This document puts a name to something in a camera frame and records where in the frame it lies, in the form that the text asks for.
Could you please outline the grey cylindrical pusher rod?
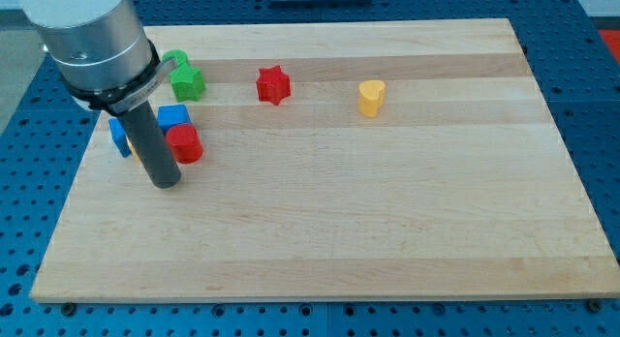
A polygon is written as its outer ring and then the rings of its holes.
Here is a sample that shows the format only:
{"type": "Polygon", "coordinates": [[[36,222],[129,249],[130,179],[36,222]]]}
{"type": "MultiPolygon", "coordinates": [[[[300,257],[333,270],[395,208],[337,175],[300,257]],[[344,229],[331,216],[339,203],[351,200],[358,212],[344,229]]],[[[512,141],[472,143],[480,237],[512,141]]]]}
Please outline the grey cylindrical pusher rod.
{"type": "Polygon", "coordinates": [[[174,186],[180,180],[181,172],[149,102],[119,115],[117,119],[152,184],[160,189],[174,186]]]}

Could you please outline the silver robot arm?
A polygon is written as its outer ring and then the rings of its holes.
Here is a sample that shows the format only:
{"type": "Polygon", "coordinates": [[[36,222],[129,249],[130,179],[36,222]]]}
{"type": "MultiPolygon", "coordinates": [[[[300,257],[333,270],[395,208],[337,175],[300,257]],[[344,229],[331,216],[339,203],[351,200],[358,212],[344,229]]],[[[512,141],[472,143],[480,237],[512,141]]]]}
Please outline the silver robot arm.
{"type": "Polygon", "coordinates": [[[181,177],[150,95],[177,68],[146,36],[133,0],[17,0],[72,97],[120,122],[151,182],[181,177]]]}

